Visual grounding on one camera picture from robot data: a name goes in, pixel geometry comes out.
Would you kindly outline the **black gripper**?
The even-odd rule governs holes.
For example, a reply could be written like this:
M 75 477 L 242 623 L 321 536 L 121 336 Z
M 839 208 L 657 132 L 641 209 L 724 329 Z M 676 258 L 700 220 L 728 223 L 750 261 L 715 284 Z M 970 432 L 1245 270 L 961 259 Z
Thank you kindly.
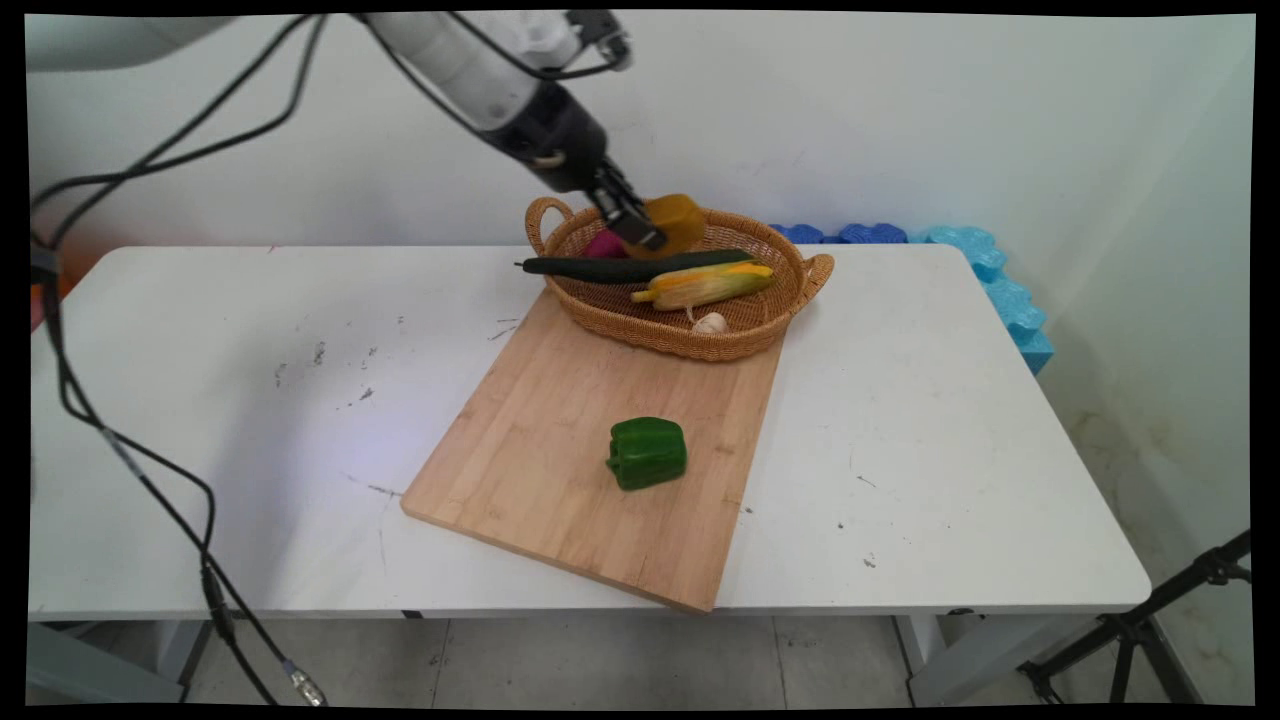
M 603 127 L 561 83 L 541 81 L 512 119 L 488 132 L 488 142 L 557 193 L 596 190 L 605 228 L 628 251 L 659 252 L 669 238 L 643 197 L 607 154 Z

